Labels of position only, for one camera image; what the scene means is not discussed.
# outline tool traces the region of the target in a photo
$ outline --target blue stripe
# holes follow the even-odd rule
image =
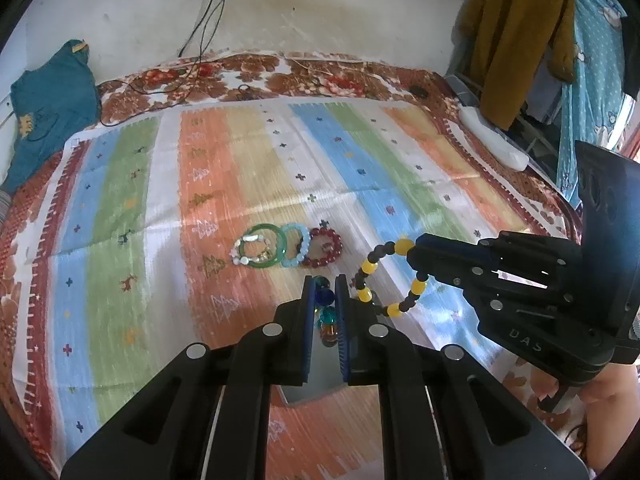
[[[404,202],[386,169],[355,142],[326,106],[308,104],[290,105],[290,108],[322,147],[347,188],[356,194],[380,242],[398,240],[401,236],[415,240],[423,233],[420,219]],[[393,208],[393,214],[389,214],[387,207]],[[399,270],[411,282],[415,271],[405,258],[394,258]],[[423,313],[430,319],[442,345],[456,343],[482,364],[488,365],[492,361],[498,346],[479,335],[478,317],[462,297],[461,290],[431,278],[418,305],[426,310]]]
[[[100,202],[104,178],[120,129],[91,141],[67,205],[63,235],[53,256],[54,292],[52,313],[54,345],[52,360],[56,371],[58,401],[65,428],[65,459],[100,428],[94,398],[94,377],[89,361],[86,320],[86,266],[88,245]],[[63,351],[72,348],[69,356]]]

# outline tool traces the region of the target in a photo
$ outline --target beaded bracelet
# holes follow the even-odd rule
[[[254,235],[256,231],[265,229],[272,231],[276,235],[276,248],[272,249],[270,242],[264,238],[264,235]],[[264,241],[266,247],[257,256],[249,258],[244,254],[245,242]],[[284,258],[284,254],[287,251],[287,237],[282,232],[282,229],[273,224],[257,224],[247,230],[241,237],[234,243],[234,248],[231,249],[231,257],[234,265],[249,265],[254,269],[266,269],[267,267],[279,264]]]
[[[415,244],[408,238],[400,238],[396,243],[387,242],[384,245],[376,245],[376,247],[367,255],[367,259],[364,260],[360,266],[360,270],[354,277],[356,290],[358,291],[358,299],[363,303],[369,303],[372,300],[373,295],[369,287],[365,284],[364,280],[370,274],[373,274],[378,268],[378,261],[384,258],[387,254],[400,254],[400,256],[406,256],[409,249]],[[388,307],[385,307],[385,316],[397,317],[403,312],[407,312],[415,302],[418,301],[420,295],[427,287],[428,274],[421,274],[418,272],[415,275],[415,279],[411,284],[411,290],[407,294],[406,298],[400,303],[392,303]]]
[[[305,259],[306,254],[309,252],[309,244],[311,243],[311,235],[309,234],[309,229],[304,227],[302,224],[284,224],[282,227],[282,232],[287,233],[287,231],[291,231],[296,229],[300,231],[302,235],[302,242],[300,243],[300,250],[298,254],[294,258],[290,258],[289,260],[285,259],[282,261],[283,267],[295,267],[302,263],[302,260]]]
[[[317,269],[318,267],[326,267],[328,264],[333,263],[337,260],[342,254],[342,239],[340,235],[335,232],[333,229],[327,229],[326,227],[317,228],[314,227],[310,231],[311,239],[313,240],[316,236],[328,236],[332,240],[333,248],[325,253],[322,258],[309,258],[305,256],[305,259],[302,260],[303,267],[313,267]]]

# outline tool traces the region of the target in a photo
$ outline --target blue glass bead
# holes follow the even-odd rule
[[[316,303],[321,306],[329,306],[335,300],[335,294],[330,288],[316,289]]]
[[[337,321],[338,316],[335,313],[335,309],[332,306],[326,306],[320,312],[320,321],[323,323],[333,324]]]

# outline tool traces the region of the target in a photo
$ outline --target electrical cord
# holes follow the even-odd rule
[[[193,69],[197,67],[197,72],[195,75],[195,79],[193,81],[193,83],[191,84],[191,87],[189,88],[189,91],[185,94],[185,96],[183,98],[181,98],[178,102],[167,105],[167,106],[163,106],[163,107],[158,107],[156,108],[156,110],[164,110],[166,108],[173,108],[177,105],[181,105],[184,104],[184,102],[188,99],[189,95],[191,95],[191,92],[193,92],[193,89],[195,88],[197,82],[198,82],[198,78],[200,77],[200,65],[202,64],[202,57],[204,56],[204,52],[206,51],[207,47],[211,44],[211,41],[213,40],[213,37],[215,36],[217,30],[218,30],[218,26],[220,25],[220,20],[222,19],[222,12],[225,10],[225,3],[226,0],[220,0],[218,2],[218,4],[214,7],[213,11],[210,13],[209,17],[207,18],[207,21],[205,22],[205,25],[202,29],[202,35],[200,37],[200,51],[198,54],[198,59],[193,62],[193,64],[191,65],[191,68],[189,70],[189,72],[187,73],[187,75],[184,77],[184,80],[182,83],[180,83],[177,87],[175,87],[172,90],[165,90],[165,91],[161,91],[161,92],[151,92],[150,94],[153,93],[169,93],[169,92],[174,92],[176,91],[178,88],[180,88],[180,86],[182,86],[185,82],[188,81],[189,76],[191,75],[191,73],[193,72]],[[220,8],[220,14],[218,16],[218,20],[216,21],[216,25],[213,29],[213,32],[211,33],[211,36],[209,37],[209,41],[207,41],[207,45],[203,48],[203,44],[204,44],[204,37],[206,35],[206,31],[207,31],[207,25],[209,24],[209,20],[211,19],[211,17],[213,16],[213,14],[216,12],[216,10]],[[142,114],[145,114],[148,110],[143,110],[141,112],[135,113],[129,117],[127,117],[126,119],[123,119],[121,121],[118,121],[117,123],[112,123],[112,124],[106,124],[102,118],[100,118],[100,124],[102,124],[102,126],[106,126],[106,127],[110,127],[110,126],[119,126],[122,123],[125,123],[126,121],[129,121],[130,119],[133,119],[135,117],[138,117]]]
[[[216,10],[218,10],[218,7],[220,6],[221,2],[222,1],[218,2],[218,4],[213,8],[213,10],[211,11],[211,14],[209,15],[209,19],[210,19],[211,15],[214,12],[216,12]],[[184,46],[180,49],[180,52],[178,53],[178,57],[182,57],[182,54],[184,53],[184,50],[187,48],[188,44],[190,43],[190,41],[194,37],[196,31],[198,30],[198,28],[202,24],[204,18],[209,13],[209,9],[211,8],[212,3],[213,3],[213,0],[209,0],[209,3],[207,4],[207,8],[205,9],[202,17],[200,18],[200,21],[196,24],[195,27],[193,27],[193,30],[191,31],[191,34],[190,34],[189,38],[185,42]],[[175,92],[182,85],[184,85],[184,83],[189,79],[189,76],[191,75],[192,70],[193,70],[193,66],[191,67],[191,70],[187,73],[187,75],[185,75],[183,78],[176,78],[174,81],[172,81],[172,83],[173,83],[173,82],[176,82],[176,81],[179,81],[180,79],[182,79],[182,81],[179,84],[177,84],[176,86],[173,86],[172,88],[165,89],[165,90],[156,90],[156,91],[153,91],[153,92],[147,92],[147,91],[142,90],[140,88],[136,88],[136,86],[133,85],[133,81],[135,81],[135,79],[133,81],[131,81],[131,82],[123,81],[121,79],[114,79],[114,81],[122,83],[123,85],[126,85],[127,87],[131,88],[134,92],[137,92],[137,93],[142,94],[142,95],[170,94],[172,92]]]
[[[202,22],[204,21],[204,18],[206,17],[206,15],[209,13],[209,9],[211,8],[212,4],[213,4],[213,0],[209,0],[209,3],[207,4],[207,8],[204,10],[204,13],[203,13],[202,17],[200,18],[200,21],[196,24],[195,27],[193,27],[193,30],[191,31],[190,36],[187,38],[187,41],[184,42],[184,45],[182,46],[182,48],[178,52],[178,57],[182,57],[182,54],[184,54],[184,50],[187,48],[187,46],[189,45],[189,43],[191,42],[191,40],[195,36],[196,31],[198,30],[200,25],[202,25]]]

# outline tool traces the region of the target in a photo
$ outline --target teal cloth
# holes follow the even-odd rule
[[[100,117],[100,96],[87,66],[89,47],[69,40],[37,70],[27,70],[11,85],[11,101],[18,121],[30,117],[33,129],[17,136],[15,155],[2,189],[14,193],[74,133]]]
[[[622,110],[625,57],[617,0],[575,0],[575,82],[562,85],[562,127],[556,184],[578,207],[575,141],[608,139]]]

